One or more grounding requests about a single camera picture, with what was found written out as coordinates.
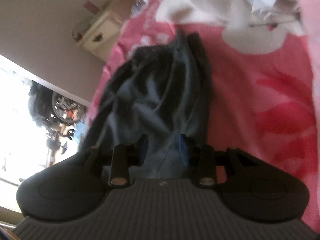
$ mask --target dark gray garment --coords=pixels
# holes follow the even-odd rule
[[[147,134],[145,162],[129,169],[131,179],[184,177],[178,137],[184,133],[205,142],[210,84],[210,66],[197,33],[186,37],[178,31],[166,46],[138,48],[106,85],[82,149],[97,145],[107,152]]]

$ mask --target bed sheet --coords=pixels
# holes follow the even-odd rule
[[[299,22],[244,30],[154,20],[150,0],[127,21],[103,67],[89,126],[114,71],[140,46],[167,44],[181,28],[198,32],[211,63],[213,99],[207,143],[238,147],[301,179],[310,191],[302,220],[319,232],[317,130],[307,38]]]

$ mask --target ribbed gray surface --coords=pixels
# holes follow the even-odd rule
[[[261,224],[229,211],[213,190],[189,180],[137,180],[113,190],[91,214],[66,223],[26,218],[13,231],[21,240],[314,240],[299,220]]]

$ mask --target crumpled white fabric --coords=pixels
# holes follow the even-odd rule
[[[294,21],[292,16],[268,18],[253,14],[246,0],[162,0],[155,19],[173,24],[206,23],[245,27]]]

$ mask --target round black object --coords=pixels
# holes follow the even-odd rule
[[[26,179],[17,190],[22,213],[43,221],[81,217],[104,196],[100,180],[80,166],[52,166]]]
[[[221,184],[219,191],[235,213],[268,223],[300,218],[309,201],[300,180],[270,165],[245,168]]]

